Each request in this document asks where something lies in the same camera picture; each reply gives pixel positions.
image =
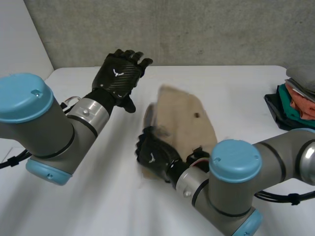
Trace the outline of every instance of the blue joint cover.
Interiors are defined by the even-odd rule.
[[[259,151],[241,140],[224,140],[218,143],[209,162],[211,173],[229,183],[242,183],[254,178],[261,166]]]
[[[72,177],[72,175],[67,172],[31,159],[27,161],[26,169],[37,177],[57,185],[65,185]]]
[[[253,236],[262,222],[262,214],[255,210],[232,236]]]
[[[13,74],[0,78],[0,122],[24,123],[52,106],[54,95],[37,75]]]

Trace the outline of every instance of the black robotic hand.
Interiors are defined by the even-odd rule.
[[[106,90],[114,97],[115,105],[134,113],[136,107],[130,98],[131,91],[137,86],[145,69],[153,62],[145,58],[138,64],[142,56],[142,52],[135,53],[133,50],[123,52],[120,49],[108,54],[93,81],[92,88]]]
[[[160,178],[169,181],[168,170],[174,163],[182,160],[172,146],[155,137],[152,132],[153,127],[150,126],[139,136],[137,161]]]

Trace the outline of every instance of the orange cloth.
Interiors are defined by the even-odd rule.
[[[287,83],[285,87],[292,97],[290,106],[300,112],[301,119],[315,120],[315,103],[294,91]]]

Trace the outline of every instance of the robotic arm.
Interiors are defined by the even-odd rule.
[[[225,236],[256,232],[262,215],[252,199],[258,191],[290,178],[315,185],[315,131],[311,129],[292,130],[254,145],[222,141],[211,153],[209,173],[189,167],[152,131],[145,128],[139,136],[137,161],[170,181]]]
[[[153,61],[143,53],[118,49],[97,73],[92,92],[66,116],[38,76],[15,74],[0,79],[0,138],[14,139],[31,154],[26,169],[64,185],[108,122],[114,106],[134,113],[129,95]]]

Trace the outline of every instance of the white tabletop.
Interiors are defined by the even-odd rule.
[[[58,69],[46,83],[62,102],[88,93],[98,69]],[[28,173],[26,161],[0,170],[0,235],[221,236],[170,184],[141,176],[134,151],[145,110],[157,100],[160,85],[173,85],[202,101],[218,141],[233,138],[256,143],[284,133],[263,99],[284,79],[285,69],[278,66],[149,67],[131,96],[136,113],[114,108],[65,186]],[[18,143],[5,140],[0,140],[0,148],[0,161],[23,150]],[[313,189],[293,179],[269,190],[289,194]],[[291,206],[255,198],[253,205],[264,215],[256,236],[311,236],[315,232],[315,200]]]

